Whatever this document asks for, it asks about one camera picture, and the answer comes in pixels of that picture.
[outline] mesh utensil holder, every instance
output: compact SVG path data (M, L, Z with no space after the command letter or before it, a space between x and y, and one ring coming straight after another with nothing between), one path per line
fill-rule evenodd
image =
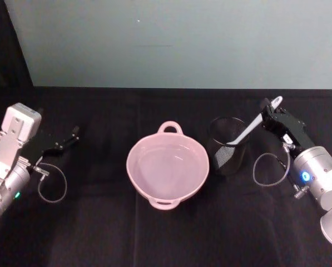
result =
M210 123L206 150L216 174L229 175L240 168L249 136L237 145L227 143L235 140L244 129L245 123L233 117L219 117Z

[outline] pink bowl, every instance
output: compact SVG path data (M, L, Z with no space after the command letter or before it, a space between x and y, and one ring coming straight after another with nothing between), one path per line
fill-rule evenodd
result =
M177 133L164 132L167 127ZM130 150L126 169L136 190L153 207L170 210L202 187L209 160L202 145L185 136L179 124L167 121Z

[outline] black tablecloth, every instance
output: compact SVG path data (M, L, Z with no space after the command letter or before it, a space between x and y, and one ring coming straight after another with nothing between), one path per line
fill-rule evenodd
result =
M0 90L0 125L7 106L23 102L44 108L41 129L56 140L74 125L82 129L76 147L45 161L65 172L66 199L44 203L34 175L0 218L0 266L332 266L332 245L320 230L323 211L310 195L295 200L287 181L265 189L252 181L260 154L284 156L280 141L261 128L237 174L210 174L174 210L152 208L126 174L131 147L164 121L177 121L204 145L214 117L249 123L260 101L277 95L332 155L331 90ZM260 171L274 180L283 174L277 164Z

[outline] light blue wall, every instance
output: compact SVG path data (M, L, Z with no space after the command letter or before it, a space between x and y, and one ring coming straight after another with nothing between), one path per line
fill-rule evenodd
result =
M332 88L332 0L6 0L36 86Z

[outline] bowl handle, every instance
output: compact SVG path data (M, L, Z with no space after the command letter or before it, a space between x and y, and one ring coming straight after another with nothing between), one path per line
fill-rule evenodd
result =
M166 122L162 123L158 132L165 132L165 129L167 127L173 127L174 129L176 129L177 134L181 134L181 135L183 134L181 126L175 121L166 121Z
M154 199L149 198L148 201L150 202L152 207L155 207L159 210L171 210L174 209L176 206L179 205L181 202L179 199L175 200L162 200L162 199Z

